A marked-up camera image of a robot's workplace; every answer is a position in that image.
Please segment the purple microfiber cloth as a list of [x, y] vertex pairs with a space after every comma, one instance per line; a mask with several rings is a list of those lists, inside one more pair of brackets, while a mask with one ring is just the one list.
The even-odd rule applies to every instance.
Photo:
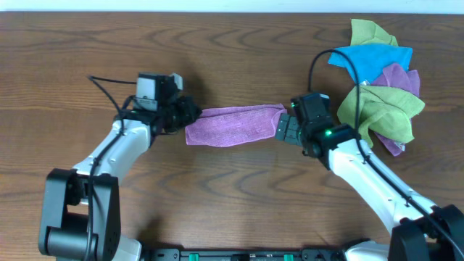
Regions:
[[287, 110], [282, 104], [204, 109], [185, 129], [191, 146], [230, 147], [276, 134], [278, 120]]

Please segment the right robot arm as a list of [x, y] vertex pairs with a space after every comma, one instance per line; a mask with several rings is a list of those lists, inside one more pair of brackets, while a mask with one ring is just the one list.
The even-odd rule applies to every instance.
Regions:
[[390, 170], [346, 124], [330, 116], [298, 120], [282, 114], [275, 138], [302, 148], [346, 181], [390, 233], [389, 244], [363, 239], [346, 247], [340, 260], [462, 260], [463, 213], [438, 207]]

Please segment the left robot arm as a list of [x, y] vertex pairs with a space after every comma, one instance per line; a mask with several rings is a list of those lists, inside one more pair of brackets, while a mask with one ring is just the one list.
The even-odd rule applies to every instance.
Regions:
[[190, 96], [157, 101], [134, 96], [118, 107], [108, 136], [73, 168], [46, 177], [38, 249], [57, 260], [140, 260], [142, 245], [121, 234], [119, 182], [157, 136], [194, 123], [202, 113]]

